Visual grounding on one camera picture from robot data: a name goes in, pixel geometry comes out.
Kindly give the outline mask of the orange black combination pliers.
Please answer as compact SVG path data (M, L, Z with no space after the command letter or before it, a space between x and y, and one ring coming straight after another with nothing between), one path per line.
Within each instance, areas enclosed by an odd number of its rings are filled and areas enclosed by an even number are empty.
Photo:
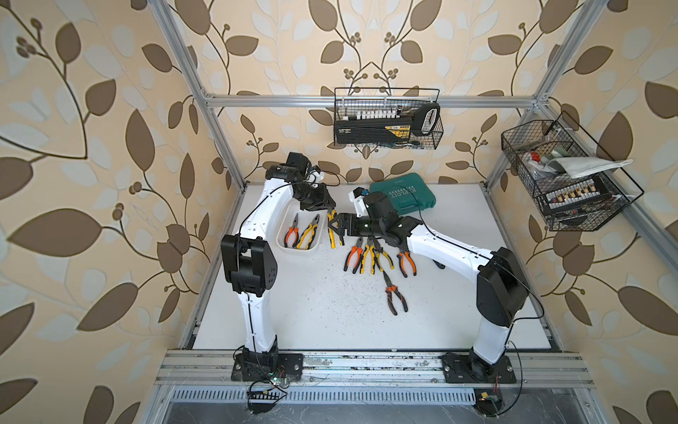
M356 243L351 247L351 251L347 254L344 261L344 272L351 270L352 274L356 274L360 268L363 256L363 237L358 237Z

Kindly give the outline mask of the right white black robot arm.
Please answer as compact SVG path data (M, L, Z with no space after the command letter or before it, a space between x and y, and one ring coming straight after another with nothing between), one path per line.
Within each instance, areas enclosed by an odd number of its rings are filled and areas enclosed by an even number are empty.
M339 236L372 237L391 247L425 256L476 284L476 307L481 315L470 356L493 366L508 347L517 313L529 296L515 254L506 247L495 251L453 240L429 229L414 217L371 218L342 213L329 221Z

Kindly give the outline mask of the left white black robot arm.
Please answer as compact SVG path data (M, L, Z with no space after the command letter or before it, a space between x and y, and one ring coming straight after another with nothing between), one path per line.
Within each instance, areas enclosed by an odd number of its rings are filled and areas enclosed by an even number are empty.
M278 368L277 335L273 329L268 291L273 288L278 264L268 243L291 203L310 212L335 208L322 171L301 153L290 153L285 163L271 166L261 198L234 235L222 238L225 279L238 294L245 316L246 340L242 348L245 369L273 373Z

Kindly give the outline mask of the yellow black long-nose pliers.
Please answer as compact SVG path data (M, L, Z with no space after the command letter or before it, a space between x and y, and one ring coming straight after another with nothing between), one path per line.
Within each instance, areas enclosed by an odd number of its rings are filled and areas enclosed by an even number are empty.
M375 256L374 256L375 259L377 259L378 261L381 261L381 259L384 259L391 270L393 270L395 268L393 260L391 259L389 254L384 250L384 248L381 246L381 243L379 242L379 240L376 240L376 238L374 239L374 253L375 253Z

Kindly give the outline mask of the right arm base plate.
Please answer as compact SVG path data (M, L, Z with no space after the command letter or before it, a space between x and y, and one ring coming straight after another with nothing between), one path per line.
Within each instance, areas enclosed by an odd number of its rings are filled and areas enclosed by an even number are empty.
M441 356L446 383L516 383L517 377L510 358L501 355L498 362L488 364L473 352L447 352Z

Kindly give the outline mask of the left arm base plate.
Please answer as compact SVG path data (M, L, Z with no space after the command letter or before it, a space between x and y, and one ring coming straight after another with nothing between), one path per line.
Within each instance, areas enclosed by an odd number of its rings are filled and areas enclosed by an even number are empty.
M233 382L282 381L298 382L304 370L301 353L236 353L231 371Z

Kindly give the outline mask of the Greener orange black pliers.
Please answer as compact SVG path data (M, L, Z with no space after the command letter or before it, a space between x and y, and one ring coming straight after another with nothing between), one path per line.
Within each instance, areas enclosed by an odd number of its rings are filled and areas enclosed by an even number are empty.
M400 249L397 258L399 269L403 277L407 278L409 275L416 277L416 275L418 275L416 263L411 258L411 253L407 249Z

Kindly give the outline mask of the small orange black pliers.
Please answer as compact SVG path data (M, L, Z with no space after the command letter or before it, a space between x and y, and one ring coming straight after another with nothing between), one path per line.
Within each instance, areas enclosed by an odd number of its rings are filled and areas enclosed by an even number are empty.
M295 248L298 245L299 240L298 213L296 213L292 220L291 226L284 236L284 247Z

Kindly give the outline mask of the orange handled long-nose pliers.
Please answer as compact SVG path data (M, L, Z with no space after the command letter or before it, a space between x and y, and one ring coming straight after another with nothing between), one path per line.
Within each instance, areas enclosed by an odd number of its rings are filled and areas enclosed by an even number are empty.
M382 272L384 282L386 284L386 294L387 294L387 302L388 302L388 308L390 312L393 314L393 316L397 316L398 312L397 309L394 305L393 298L398 298L402 304L403 311L405 313L409 312L409 307L407 304L406 299L404 298L404 295L400 293L398 287L392 283L392 280L390 279L389 275L383 271Z

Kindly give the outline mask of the yellow black combination pliers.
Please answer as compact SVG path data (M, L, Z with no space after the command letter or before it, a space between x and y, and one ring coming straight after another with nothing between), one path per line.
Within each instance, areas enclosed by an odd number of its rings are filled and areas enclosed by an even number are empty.
M337 211L336 210L332 210L331 212L327 213L328 237L329 237L329 243L330 243L331 249L335 249L337 246L343 246L344 245L344 237L340 234L337 234L337 232L334 230L334 227L332 225L332 222L336 217L337 217Z
M361 263L359 267L359 272L361 274L365 273L365 269L367 268L367 260L369 257L374 257L374 237L369 236L367 238L367 242L365 243L364 251L361 256Z
M312 247L319 223L320 215L316 214L300 236L299 241L296 243L296 249L309 250Z

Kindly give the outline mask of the white plastic storage box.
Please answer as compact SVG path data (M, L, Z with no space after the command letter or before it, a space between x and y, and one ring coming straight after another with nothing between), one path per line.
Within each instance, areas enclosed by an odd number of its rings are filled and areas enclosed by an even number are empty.
M284 247L284 236L286 235L295 214L298 213L298 228L299 236L305 231L305 228L310 224L316 214L320 215L320 223L318 225L314 243L309 250L302 250L295 248ZM325 212L324 211L305 211L301 210L296 204L288 206L282 214L279 228L275 232L275 245L281 248L286 254L312 254L318 250L321 245L321 236L326 230Z

